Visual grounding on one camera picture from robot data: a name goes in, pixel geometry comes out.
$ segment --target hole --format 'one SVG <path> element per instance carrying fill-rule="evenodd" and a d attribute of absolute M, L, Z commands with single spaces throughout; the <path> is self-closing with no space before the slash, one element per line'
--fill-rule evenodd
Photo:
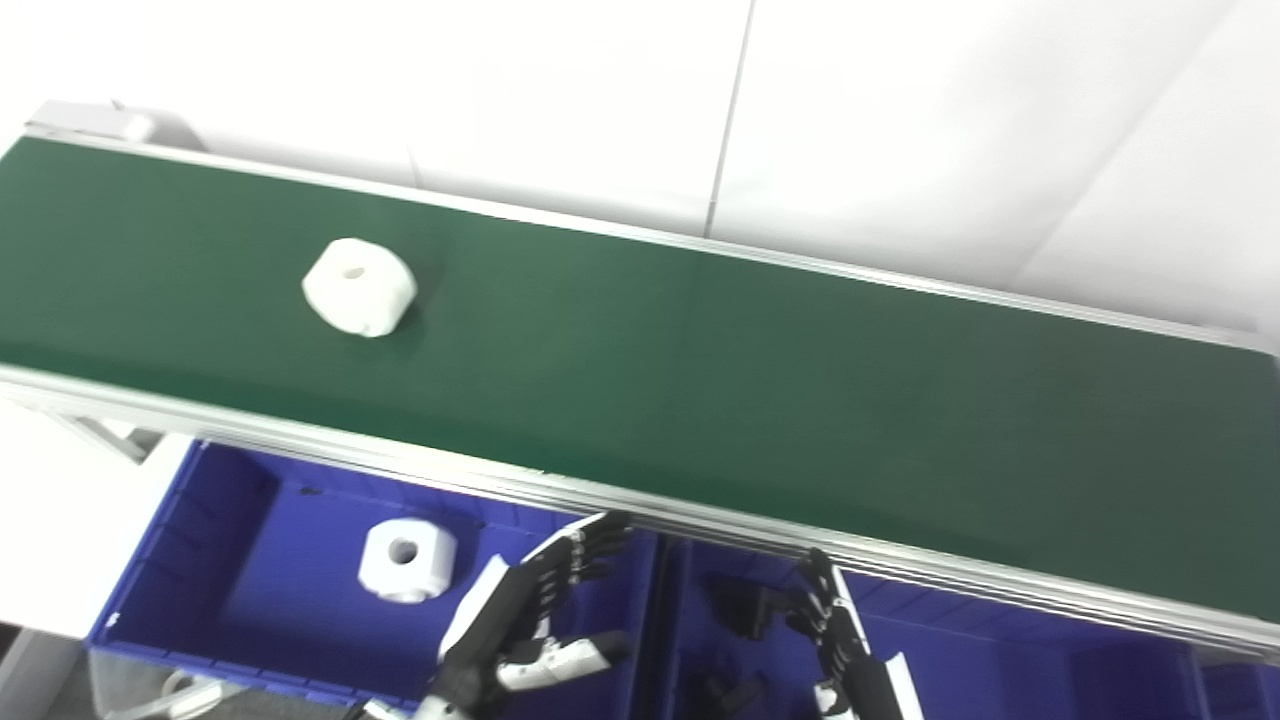
<path fill-rule="evenodd" d="M 397 565 L 408 565 L 415 557 L 417 557 L 417 543 L 404 538 L 398 538 L 392 543 L 389 553 L 392 556 L 392 562 Z"/>

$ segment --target robotic hand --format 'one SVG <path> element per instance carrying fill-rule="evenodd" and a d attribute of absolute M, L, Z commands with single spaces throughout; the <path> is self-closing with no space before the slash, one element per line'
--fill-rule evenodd
<path fill-rule="evenodd" d="M 440 641 L 440 662 L 412 720 L 493 720 L 511 693 L 613 667 L 630 652 L 625 632 L 572 641 L 550 637 L 549 618 L 579 583 L 604 578 L 603 559 L 627 543 L 631 515 L 600 512 L 570 523 L 516 566 L 489 559 Z M 403 720 L 376 701 L 352 719 Z"/>
<path fill-rule="evenodd" d="M 824 719 L 923 720 L 906 657 L 887 662 L 872 656 L 849 585 L 831 557 L 812 548 L 800 559 L 808 594 L 787 614 L 787 625 L 818 646 L 826 676 L 814 685 Z"/>

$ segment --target white object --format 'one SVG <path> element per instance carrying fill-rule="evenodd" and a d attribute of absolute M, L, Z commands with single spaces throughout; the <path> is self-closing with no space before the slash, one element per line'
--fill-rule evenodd
<path fill-rule="evenodd" d="M 458 543 L 434 523 L 398 518 L 369 530 L 360 584 L 389 602 L 411 605 L 449 589 Z"/>
<path fill-rule="evenodd" d="M 156 122 L 142 113 L 110 105 L 63 102 L 49 100 L 27 122 L 31 126 L 111 137 L 128 142 L 146 142 L 159 129 Z"/>
<path fill-rule="evenodd" d="M 344 333 L 381 337 L 417 295 L 413 273 L 394 252 L 355 237 L 329 243 L 302 278 L 302 295 Z"/>

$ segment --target floor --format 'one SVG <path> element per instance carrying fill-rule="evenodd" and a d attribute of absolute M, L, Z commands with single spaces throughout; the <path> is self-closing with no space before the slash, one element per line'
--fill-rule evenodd
<path fill-rule="evenodd" d="M 310 703 L 298 698 L 246 691 L 212 708 L 201 720 L 340 720 L 344 708 Z M 45 720 L 99 720 L 93 712 L 88 665 L 82 656 L 54 701 Z"/>

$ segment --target white wall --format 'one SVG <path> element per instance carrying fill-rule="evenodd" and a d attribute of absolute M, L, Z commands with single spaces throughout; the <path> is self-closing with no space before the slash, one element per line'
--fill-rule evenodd
<path fill-rule="evenodd" d="M 750 0 L 0 0 L 41 96 L 701 233 Z M 755 0 L 712 234 L 1280 340 L 1277 0 Z"/>

